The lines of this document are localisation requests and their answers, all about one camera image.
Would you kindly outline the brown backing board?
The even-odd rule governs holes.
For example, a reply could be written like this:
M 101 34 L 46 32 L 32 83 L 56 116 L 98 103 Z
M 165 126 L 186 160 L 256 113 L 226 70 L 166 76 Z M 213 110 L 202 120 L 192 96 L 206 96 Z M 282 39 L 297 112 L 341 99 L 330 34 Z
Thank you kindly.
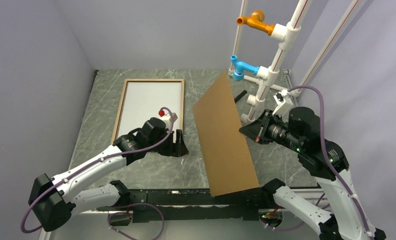
M 193 114 L 211 195 L 259 187 L 227 73 L 197 100 Z

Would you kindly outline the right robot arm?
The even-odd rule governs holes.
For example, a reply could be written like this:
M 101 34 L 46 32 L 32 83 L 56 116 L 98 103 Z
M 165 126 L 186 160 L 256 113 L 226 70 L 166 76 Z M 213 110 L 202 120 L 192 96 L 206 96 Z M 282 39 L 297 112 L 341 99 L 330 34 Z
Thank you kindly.
M 264 110 L 254 122 L 239 129 L 257 144 L 276 143 L 297 153 L 298 161 L 313 176 L 328 200 L 326 211 L 296 194 L 275 178 L 262 187 L 262 203 L 281 206 L 310 226 L 321 240 L 384 240 L 383 230 L 364 216 L 352 186 L 348 160 L 342 148 L 321 133 L 321 119 L 307 107 L 295 107 L 288 122 Z

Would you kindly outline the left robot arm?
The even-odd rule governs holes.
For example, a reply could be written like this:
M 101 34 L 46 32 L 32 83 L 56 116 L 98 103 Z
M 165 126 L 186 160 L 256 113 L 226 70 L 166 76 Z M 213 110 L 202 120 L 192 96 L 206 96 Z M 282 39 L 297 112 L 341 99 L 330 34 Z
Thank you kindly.
M 100 178 L 143 159 L 147 153 L 167 157 L 188 154 L 181 130 L 173 129 L 177 115 L 166 113 L 164 109 L 159 113 L 159 117 L 152 117 L 142 127 L 118 137 L 100 154 L 81 165 L 53 177 L 45 173 L 38 176 L 28 200 L 28 212 L 34 212 L 41 225 L 26 229 L 28 215 L 25 214 L 22 232 L 32 233 L 40 229 L 51 232 L 71 217 L 95 208 L 125 209 L 130 203 L 130 192 L 120 180 L 94 189 L 86 188 Z

